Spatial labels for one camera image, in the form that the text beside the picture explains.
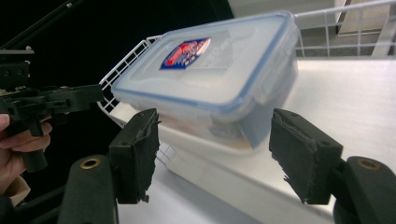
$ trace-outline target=black mechanical part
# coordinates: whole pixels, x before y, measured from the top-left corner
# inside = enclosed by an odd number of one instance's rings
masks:
[[[118,203],[149,201],[146,190],[151,185],[160,146],[158,123],[156,109],[137,113],[122,129],[128,134],[119,134],[111,142],[108,156],[117,178]]]
[[[16,87],[27,83],[29,64],[27,62],[0,63],[0,89],[15,91]]]
[[[107,155],[73,163],[64,187],[15,209],[9,198],[0,198],[0,223],[119,223],[118,203],[149,201],[146,191],[160,146],[158,119],[156,109],[133,116],[114,138]]]
[[[117,223],[117,204],[107,156],[94,155],[70,168],[59,224]]]
[[[50,114],[54,124],[63,124],[66,122],[65,113],[88,110],[92,103],[103,100],[99,84],[69,88],[24,88],[0,96],[0,113],[10,115],[11,124],[7,130],[11,135],[29,129],[32,136],[42,136],[40,116]],[[29,173],[47,167],[43,150],[23,153],[22,157]]]
[[[303,203],[336,198],[335,223],[396,223],[396,175],[384,163],[343,161],[340,144],[298,114],[277,108],[269,148]]]
[[[51,11],[47,16],[34,23],[32,26],[2,45],[0,49],[19,49],[26,45],[31,39],[39,35],[43,30],[50,27],[57,20],[69,13],[73,8],[79,6],[84,0],[68,0]]]
[[[343,146],[298,114],[276,108],[269,149],[303,203],[329,203],[328,177]]]

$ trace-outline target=sticker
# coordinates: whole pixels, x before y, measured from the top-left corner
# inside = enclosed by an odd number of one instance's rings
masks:
[[[189,40],[177,46],[163,61],[161,69],[186,69],[210,44],[210,38]]]

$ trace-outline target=white wire rack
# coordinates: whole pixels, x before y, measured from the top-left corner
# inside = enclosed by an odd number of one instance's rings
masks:
[[[309,11],[294,17],[301,30],[297,57],[395,57],[395,0]],[[100,81],[105,100],[98,105],[110,118],[119,103],[111,93],[112,83],[159,37],[142,40]],[[162,143],[157,159],[166,164],[175,153]]]

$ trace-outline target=black background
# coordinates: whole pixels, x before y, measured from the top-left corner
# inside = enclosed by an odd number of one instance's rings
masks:
[[[0,46],[63,4],[61,0],[1,0]],[[140,40],[178,28],[230,19],[227,0],[85,0],[26,45],[35,51],[30,86],[99,83]],[[97,105],[71,113],[54,126],[46,150],[49,166],[23,177],[32,188],[27,201],[66,183],[70,166],[92,154],[106,154],[120,131]]]

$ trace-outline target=transparent plastic box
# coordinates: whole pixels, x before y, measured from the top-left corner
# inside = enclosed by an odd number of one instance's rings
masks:
[[[171,31],[111,91],[136,110],[157,108],[171,130],[230,152],[254,151],[295,79],[299,34],[288,11]]]

